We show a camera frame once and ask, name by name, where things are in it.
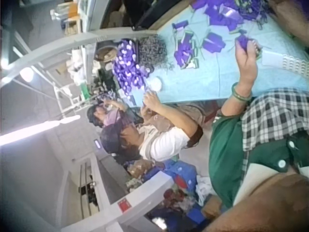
red label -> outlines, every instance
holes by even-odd
[[[121,211],[124,213],[126,210],[128,210],[129,208],[131,208],[132,206],[130,205],[130,203],[127,201],[126,198],[122,199],[121,201],[118,202],[119,208],[121,209]]]

dark hat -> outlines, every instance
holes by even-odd
[[[115,122],[103,127],[100,140],[107,153],[119,153],[121,151],[120,134],[121,131],[130,123],[132,123],[132,120],[128,117],[128,115],[123,111],[118,110],[115,116]]]

fluorescent light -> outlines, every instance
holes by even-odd
[[[67,124],[67,123],[76,121],[76,120],[78,120],[80,118],[81,118],[80,115],[75,115],[75,116],[72,116],[72,117],[65,117],[64,119],[60,120],[60,123],[61,124]]]
[[[6,58],[1,59],[1,67],[3,69],[8,69],[9,68],[9,60]]]
[[[26,67],[22,71],[20,71],[19,74],[25,81],[30,82],[33,80],[34,71],[32,68]]]
[[[95,141],[95,144],[96,144],[97,148],[101,149],[102,147],[101,147],[100,142],[97,139],[95,139],[94,141]]]
[[[73,117],[66,117],[60,121],[47,121],[47,122],[44,122],[38,125],[16,130],[14,132],[0,136],[0,146],[5,145],[5,144],[10,144],[12,142],[30,137],[32,135],[41,133],[43,131],[50,130],[54,127],[59,126],[60,124],[67,124],[67,123],[73,122],[80,118],[81,118],[80,115],[75,115]]]
[[[4,77],[4,78],[1,79],[1,83],[2,83],[3,85],[5,85],[5,84],[7,84],[7,83],[10,83],[11,80],[12,80],[12,79],[9,78],[9,77]]]
[[[63,90],[63,92],[65,92],[67,95],[69,95],[70,97],[72,97],[72,93],[71,93],[71,90],[69,89],[69,87],[63,87],[62,90]]]

bangle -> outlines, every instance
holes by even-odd
[[[233,95],[235,98],[237,98],[238,100],[240,100],[240,101],[249,102],[249,101],[251,100],[251,98],[252,98],[252,92],[250,93],[250,96],[247,97],[247,98],[245,98],[245,97],[239,95],[239,94],[236,92],[236,90],[235,90],[235,86],[236,86],[237,84],[238,84],[238,82],[236,82],[236,83],[234,83],[234,84],[232,85],[232,95]]]

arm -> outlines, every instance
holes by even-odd
[[[140,115],[144,119],[144,122],[148,121],[155,114],[155,112],[149,110],[146,106],[140,108]]]
[[[235,86],[235,91],[242,97],[249,97],[252,87],[257,77],[256,53],[255,47],[251,41],[247,44],[247,53],[236,41],[236,60],[240,71],[240,79]],[[233,95],[226,100],[221,108],[224,116],[235,116],[241,114],[247,102],[240,101]]]
[[[182,129],[189,138],[197,131],[197,123],[190,116],[170,106],[161,104],[156,93],[147,92],[144,96],[144,104],[147,108],[170,120],[175,127]]]

